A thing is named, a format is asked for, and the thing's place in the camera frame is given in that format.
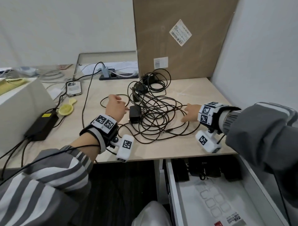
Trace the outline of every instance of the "drawer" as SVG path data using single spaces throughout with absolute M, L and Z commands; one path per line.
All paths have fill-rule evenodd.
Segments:
M 165 160 L 167 192 L 175 226 L 213 226 L 217 221 L 200 196 L 200 186 L 217 188 L 248 226 L 287 226 L 288 223 L 249 164 L 238 156 L 243 180 L 228 182 L 224 176 L 201 181 L 175 182 L 172 162 Z

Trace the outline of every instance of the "right hand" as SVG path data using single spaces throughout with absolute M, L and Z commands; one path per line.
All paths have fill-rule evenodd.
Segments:
M 125 107 L 125 102 L 121 101 L 120 96 L 114 94 L 109 95 L 109 102 L 105 109 L 106 115 L 111 116 L 119 123 L 128 109 L 128 107 Z
M 187 115 L 185 115 L 181 122 L 197 122 L 198 121 L 198 114 L 201 109 L 202 105 L 199 104 L 187 104 L 187 107 L 184 109 L 187 111 Z

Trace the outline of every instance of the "wrist-mounted device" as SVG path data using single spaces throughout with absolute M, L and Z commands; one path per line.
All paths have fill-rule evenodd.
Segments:
M 198 121 L 208 128 L 207 131 L 200 130 L 196 134 L 196 139 L 207 152 L 216 153 L 221 149 L 221 144 L 215 138 L 216 134 L 221 134 L 222 126 L 219 125 L 223 112 L 241 110 L 238 107 L 228 106 L 218 102 L 210 102 L 202 105 L 198 113 Z
M 126 162 L 130 156 L 134 138 L 127 134 L 123 138 L 118 138 L 118 129 L 119 126 L 115 119 L 111 116 L 101 114 L 80 132 L 80 136 L 84 133 L 90 133 L 95 137 L 100 144 L 100 154 L 108 146 L 112 145 L 113 148 L 115 146 L 119 147 L 116 155 L 117 160 Z

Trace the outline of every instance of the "yellow object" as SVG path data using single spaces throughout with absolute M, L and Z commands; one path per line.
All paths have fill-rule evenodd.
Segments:
M 51 116 L 51 113 L 47 113 L 47 114 L 43 114 L 43 115 L 42 115 L 42 118 L 50 117 L 50 116 Z
M 66 103 L 66 104 L 62 105 L 59 108 L 58 113 L 61 114 L 62 116 L 71 114 L 74 110 L 73 104 L 75 104 L 76 102 L 77 102 L 77 100 L 74 98 L 69 99 L 69 104 Z
M 24 78 L 3 79 L 0 80 L 0 95 L 17 88 L 28 81 Z

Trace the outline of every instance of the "wooden desk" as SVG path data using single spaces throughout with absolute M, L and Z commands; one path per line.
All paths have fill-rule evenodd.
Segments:
M 96 116 L 101 113 L 105 113 L 105 109 L 100 106 L 100 101 L 107 97 L 109 94 L 127 94 L 127 86 L 132 81 L 138 81 L 137 79 L 124 79 L 124 80 L 108 80 L 99 81 L 98 78 L 92 80 L 87 104 L 84 112 L 84 123 L 87 125 Z M 74 111 L 71 115 L 67 116 L 63 123 L 54 128 L 45 141 L 30 143 L 26 149 L 24 163 L 30 163 L 38 155 L 41 150 L 48 148 L 62 148 L 64 145 L 70 144 L 79 136 L 79 132 L 82 130 L 82 109 L 84 106 L 85 98 L 87 95 L 87 89 L 90 79 L 82 82 L 83 94 L 76 96 L 77 103 L 74 105 Z M 216 101 L 228 104 L 228 101 L 221 95 L 221 93 L 212 85 L 207 78 L 194 78 L 194 79 L 182 79 L 172 80 L 170 86 L 167 89 L 167 96 L 180 101 L 182 104 L 205 104 L 208 102 Z M 128 122 L 129 113 L 127 113 L 121 120 L 121 124 Z M 175 119 L 170 123 L 169 128 L 175 125 L 181 125 L 180 119 L 182 113 L 178 113 Z M 198 126 L 198 122 L 191 123 L 186 132 L 193 131 Z M 126 128 L 121 128 L 121 134 L 130 134 Z M 155 141 L 151 144 L 140 144 L 137 141 L 134 143 L 130 161 L 135 160 L 153 160 L 153 159 L 166 159 L 166 158 L 180 158 L 180 157 L 195 157 L 206 156 L 210 153 L 205 152 L 197 140 L 195 139 L 194 132 L 188 136 L 179 136 L 163 141 Z M 169 134 L 162 134 L 160 138 L 168 137 Z M 140 141 L 148 142 L 141 135 L 138 135 Z M 217 154 L 235 154 L 231 148 L 225 144 L 225 139 L 222 141 L 222 149 Z M 116 161 L 114 155 L 105 151 L 99 155 L 96 160 L 98 162 L 113 162 Z M 20 167 L 21 152 L 19 152 L 8 164 L 9 168 Z

